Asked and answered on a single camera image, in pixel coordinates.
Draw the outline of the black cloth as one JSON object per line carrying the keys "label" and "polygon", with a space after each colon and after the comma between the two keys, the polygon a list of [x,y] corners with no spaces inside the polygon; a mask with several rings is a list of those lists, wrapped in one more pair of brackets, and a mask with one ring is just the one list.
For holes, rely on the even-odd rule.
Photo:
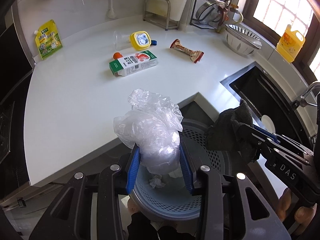
{"label": "black cloth", "polygon": [[216,122],[205,132],[208,150],[240,152],[245,163],[259,159],[256,150],[237,131],[240,127],[253,127],[253,119],[247,102],[240,100],[236,108],[227,109],[219,114]]}

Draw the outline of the clear plastic bag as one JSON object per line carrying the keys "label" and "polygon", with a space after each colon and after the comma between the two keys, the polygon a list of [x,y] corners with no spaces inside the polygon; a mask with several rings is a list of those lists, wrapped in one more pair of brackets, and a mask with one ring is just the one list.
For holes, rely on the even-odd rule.
{"label": "clear plastic bag", "polygon": [[114,132],[128,148],[139,147],[141,163],[151,174],[178,169],[183,116],[168,96],[136,89],[128,97],[131,110],[113,120]]}

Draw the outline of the blue perforated trash bin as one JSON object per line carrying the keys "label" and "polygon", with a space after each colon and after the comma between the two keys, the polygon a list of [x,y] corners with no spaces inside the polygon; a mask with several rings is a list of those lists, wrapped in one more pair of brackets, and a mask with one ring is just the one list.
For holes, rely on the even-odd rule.
{"label": "blue perforated trash bin", "polygon": [[[220,174],[232,173],[231,162],[226,151],[211,151],[205,146],[205,131],[208,126],[199,121],[182,121],[181,142],[192,155],[197,155],[203,164],[217,170]],[[152,178],[146,167],[140,166],[136,184],[130,197],[150,219],[191,220],[199,217],[201,196],[192,196],[185,188],[183,178],[164,175],[163,188],[152,188]]]}

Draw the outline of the black kitchen sink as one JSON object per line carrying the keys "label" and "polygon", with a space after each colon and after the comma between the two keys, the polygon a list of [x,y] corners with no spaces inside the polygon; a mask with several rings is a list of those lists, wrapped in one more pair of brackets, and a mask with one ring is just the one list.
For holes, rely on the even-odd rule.
{"label": "black kitchen sink", "polygon": [[288,96],[257,62],[226,77],[221,84],[237,100],[247,102],[257,123],[266,115],[274,124],[274,133],[313,148],[311,136]]}

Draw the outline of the white bowl in sink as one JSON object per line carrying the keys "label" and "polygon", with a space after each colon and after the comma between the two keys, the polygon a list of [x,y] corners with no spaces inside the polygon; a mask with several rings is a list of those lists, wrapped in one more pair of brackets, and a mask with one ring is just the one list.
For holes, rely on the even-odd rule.
{"label": "white bowl in sink", "polygon": [[265,128],[266,131],[270,132],[270,133],[275,133],[276,132],[276,128],[274,126],[274,123],[272,121],[272,119],[268,116],[268,115],[263,115],[261,117],[261,122]]}

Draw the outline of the crumpled white paper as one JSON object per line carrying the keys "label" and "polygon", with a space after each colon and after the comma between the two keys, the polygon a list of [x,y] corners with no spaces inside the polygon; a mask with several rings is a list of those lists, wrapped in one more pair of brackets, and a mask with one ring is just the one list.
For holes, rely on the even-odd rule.
{"label": "crumpled white paper", "polygon": [[165,183],[162,181],[162,175],[154,175],[150,180],[149,180],[149,185],[155,189],[155,188],[163,188],[165,187]]}

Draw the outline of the chrome faucet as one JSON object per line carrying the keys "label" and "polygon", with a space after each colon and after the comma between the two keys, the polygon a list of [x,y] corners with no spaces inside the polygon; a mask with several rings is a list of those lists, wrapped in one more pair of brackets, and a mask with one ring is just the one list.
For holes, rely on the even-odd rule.
{"label": "chrome faucet", "polygon": [[306,107],[306,106],[313,106],[313,107],[318,107],[319,103],[310,103],[306,100],[307,96],[316,88],[320,87],[320,82],[319,81],[314,81],[311,83],[306,91],[304,91],[300,96],[298,96],[293,102],[291,102],[291,107],[296,110],[298,107]]}

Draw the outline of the yellow detergent jug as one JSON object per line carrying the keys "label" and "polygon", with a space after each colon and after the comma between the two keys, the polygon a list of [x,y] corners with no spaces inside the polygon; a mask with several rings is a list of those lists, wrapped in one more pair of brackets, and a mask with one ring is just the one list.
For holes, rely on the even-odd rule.
{"label": "yellow detergent jug", "polygon": [[282,37],[277,43],[277,52],[289,63],[292,63],[305,43],[305,37],[298,30],[291,30],[287,25]]}

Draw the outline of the white patterned bowl stack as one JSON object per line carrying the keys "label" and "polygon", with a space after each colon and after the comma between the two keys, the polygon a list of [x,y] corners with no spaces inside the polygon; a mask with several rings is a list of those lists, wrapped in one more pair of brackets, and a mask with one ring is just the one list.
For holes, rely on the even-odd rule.
{"label": "white patterned bowl stack", "polygon": [[263,46],[253,32],[233,24],[225,25],[225,39],[229,48],[241,56],[253,55]]}

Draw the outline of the red white snack wrapper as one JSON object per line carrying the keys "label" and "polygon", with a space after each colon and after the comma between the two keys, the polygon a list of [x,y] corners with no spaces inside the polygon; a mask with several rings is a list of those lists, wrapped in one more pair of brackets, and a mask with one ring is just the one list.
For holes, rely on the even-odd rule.
{"label": "red white snack wrapper", "polygon": [[191,59],[191,61],[193,61],[193,63],[199,62],[204,55],[204,52],[202,52],[200,50],[191,50],[191,49],[188,49],[187,47],[181,45],[181,41],[178,38],[172,42],[172,44],[170,45],[170,49],[180,50],[180,51],[184,52],[185,54],[189,55],[190,59]]}

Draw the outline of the white green milk carton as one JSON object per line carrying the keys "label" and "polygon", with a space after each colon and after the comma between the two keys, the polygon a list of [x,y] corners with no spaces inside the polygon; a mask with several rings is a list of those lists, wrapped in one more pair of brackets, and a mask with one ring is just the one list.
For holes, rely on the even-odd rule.
{"label": "white green milk carton", "polygon": [[139,51],[115,59],[109,63],[109,69],[114,76],[128,76],[142,70],[154,67],[158,58],[149,50]]}

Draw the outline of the orange bottle cap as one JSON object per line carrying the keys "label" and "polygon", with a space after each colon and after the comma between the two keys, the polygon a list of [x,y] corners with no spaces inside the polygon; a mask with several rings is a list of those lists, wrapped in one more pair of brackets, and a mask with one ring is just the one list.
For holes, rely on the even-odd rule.
{"label": "orange bottle cap", "polygon": [[123,57],[123,55],[122,55],[120,52],[116,52],[116,53],[114,53],[114,55],[113,55],[113,58],[114,58],[115,60],[120,59],[120,58],[122,58],[122,57]]}

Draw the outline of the clear plastic cup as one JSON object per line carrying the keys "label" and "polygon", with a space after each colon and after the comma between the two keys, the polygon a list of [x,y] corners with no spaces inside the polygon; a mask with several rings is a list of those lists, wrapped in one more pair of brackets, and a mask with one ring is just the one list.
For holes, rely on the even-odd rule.
{"label": "clear plastic cup", "polygon": [[115,31],[113,35],[113,43],[115,50],[123,50],[131,48],[130,34],[121,31]]}

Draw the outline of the yellow framed lid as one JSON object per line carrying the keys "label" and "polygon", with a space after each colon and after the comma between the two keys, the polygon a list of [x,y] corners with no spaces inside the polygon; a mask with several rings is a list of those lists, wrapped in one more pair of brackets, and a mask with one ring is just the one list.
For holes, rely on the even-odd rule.
{"label": "yellow framed lid", "polygon": [[151,46],[150,35],[146,31],[136,31],[130,35],[132,47],[137,50],[146,50]]}

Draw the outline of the black dish rack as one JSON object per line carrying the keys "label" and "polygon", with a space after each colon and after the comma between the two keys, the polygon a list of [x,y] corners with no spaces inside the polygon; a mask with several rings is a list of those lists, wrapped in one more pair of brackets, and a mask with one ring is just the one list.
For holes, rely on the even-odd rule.
{"label": "black dish rack", "polygon": [[239,25],[244,20],[242,12],[233,0],[193,0],[190,25],[199,29],[223,32],[225,25]]}

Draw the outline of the yellow green spout pouch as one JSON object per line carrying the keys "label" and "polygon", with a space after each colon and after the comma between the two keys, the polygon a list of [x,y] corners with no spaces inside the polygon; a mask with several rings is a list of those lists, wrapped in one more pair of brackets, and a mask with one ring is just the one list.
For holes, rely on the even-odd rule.
{"label": "yellow green spout pouch", "polygon": [[35,44],[42,60],[47,59],[63,47],[54,20],[49,20],[41,25],[38,30],[34,31],[34,35]]}

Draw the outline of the white bottle brush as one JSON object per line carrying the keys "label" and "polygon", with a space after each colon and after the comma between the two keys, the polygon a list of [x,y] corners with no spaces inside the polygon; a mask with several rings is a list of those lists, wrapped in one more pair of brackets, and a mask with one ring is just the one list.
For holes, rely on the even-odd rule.
{"label": "white bottle brush", "polygon": [[116,14],[115,14],[114,8],[113,8],[113,0],[108,0],[107,17],[110,19],[116,18]]}

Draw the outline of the metal cutting board rack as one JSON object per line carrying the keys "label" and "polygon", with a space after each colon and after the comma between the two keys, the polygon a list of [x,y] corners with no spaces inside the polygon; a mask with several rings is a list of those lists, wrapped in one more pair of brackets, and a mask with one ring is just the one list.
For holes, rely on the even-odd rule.
{"label": "metal cutting board rack", "polygon": [[172,29],[178,30],[179,21],[174,21],[170,19],[171,3],[169,0],[158,0],[158,1],[164,1],[167,4],[167,13],[165,16],[147,11],[146,6],[148,1],[149,0],[144,0],[143,21],[149,22],[160,28],[163,28],[165,31],[169,31]]}

